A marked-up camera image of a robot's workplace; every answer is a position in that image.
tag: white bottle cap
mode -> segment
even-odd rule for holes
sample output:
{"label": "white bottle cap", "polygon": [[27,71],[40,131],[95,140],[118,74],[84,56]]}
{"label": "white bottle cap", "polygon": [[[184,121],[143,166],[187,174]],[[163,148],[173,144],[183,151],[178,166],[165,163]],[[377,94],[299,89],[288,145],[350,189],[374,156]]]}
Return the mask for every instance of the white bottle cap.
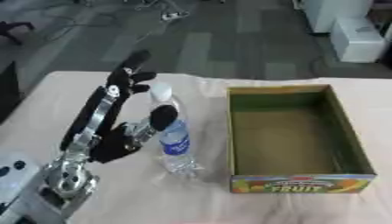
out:
{"label": "white bottle cap", "polygon": [[157,102],[167,102],[172,98],[172,87],[164,82],[158,82],[151,86],[150,94]]}

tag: water bottle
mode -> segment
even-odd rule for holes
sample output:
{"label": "water bottle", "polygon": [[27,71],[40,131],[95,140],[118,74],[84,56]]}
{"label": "water bottle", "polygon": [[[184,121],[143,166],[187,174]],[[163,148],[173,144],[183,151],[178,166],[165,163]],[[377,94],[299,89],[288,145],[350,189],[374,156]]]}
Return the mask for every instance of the water bottle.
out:
{"label": "water bottle", "polygon": [[172,173],[193,176],[195,162],[190,150],[190,139],[186,127],[186,109],[179,98],[172,93],[172,87],[159,82],[151,87],[152,109],[161,105],[172,105],[178,111],[178,119],[160,133],[159,142],[163,147],[164,167]]}

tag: metal robotic arm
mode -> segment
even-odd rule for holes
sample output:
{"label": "metal robotic arm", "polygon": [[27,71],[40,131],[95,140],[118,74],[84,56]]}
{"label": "metal robotic arm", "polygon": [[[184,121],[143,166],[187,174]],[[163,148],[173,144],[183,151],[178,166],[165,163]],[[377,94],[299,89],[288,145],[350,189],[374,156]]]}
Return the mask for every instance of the metal robotic arm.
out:
{"label": "metal robotic arm", "polygon": [[158,131],[177,119],[176,109],[167,105],[156,108],[140,123],[125,122],[112,129],[123,104],[132,95],[150,89],[139,84],[156,77],[155,73],[139,72],[149,57],[147,51],[132,53],[108,76],[106,85],[93,92],[65,134],[59,157],[27,181],[17,199],[3,206],[3,211],[0,209],[0,221],[14,224],[15,217],[20,216],[28,217],[31,222],[26,223],[65,223],[99,181],[86,168],[88,162],[104,164],[139,151]]}

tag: white cabinet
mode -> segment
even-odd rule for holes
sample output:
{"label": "white cabinet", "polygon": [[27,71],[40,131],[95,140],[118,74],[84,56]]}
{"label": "white cabinet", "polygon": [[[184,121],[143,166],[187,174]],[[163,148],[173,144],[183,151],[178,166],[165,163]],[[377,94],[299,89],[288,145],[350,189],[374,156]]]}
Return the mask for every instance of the white cabinet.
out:
{"label": "white cabinet", "polygon": [[304,12],[315,33],[330,32],[336,17],[365,17],[373,0],[304,0]]}
{"label": "white cabinet", "polygon": [[375,62],[386,41],[366,18],[340,17],[334,23],[331,41],[341,61]]}

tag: white table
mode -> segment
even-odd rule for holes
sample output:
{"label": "white table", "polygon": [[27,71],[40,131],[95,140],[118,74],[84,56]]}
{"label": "white table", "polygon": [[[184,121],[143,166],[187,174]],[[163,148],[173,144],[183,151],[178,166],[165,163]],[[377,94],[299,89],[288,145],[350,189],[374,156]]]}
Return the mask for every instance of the white table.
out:
{"label": "white table", "polygon": [[[58,146],[106,73],[48,75],[0,127],[0,153],[19,150],[40,163]],[[192,150],[206,167],[201,181],[181,181],[158,164],[157,141],[110,164],[91,164],[98,190],[71,218],[74,224],[260,224],[392,223],[392,80],[219,80],[161,74],[190,116]],[[361,194],[232,194],[226,165],[226,87],[329,83],[358,132],[378,177]],[[129,99],[119,121],[138,121],[148,111],[147,94]]]}

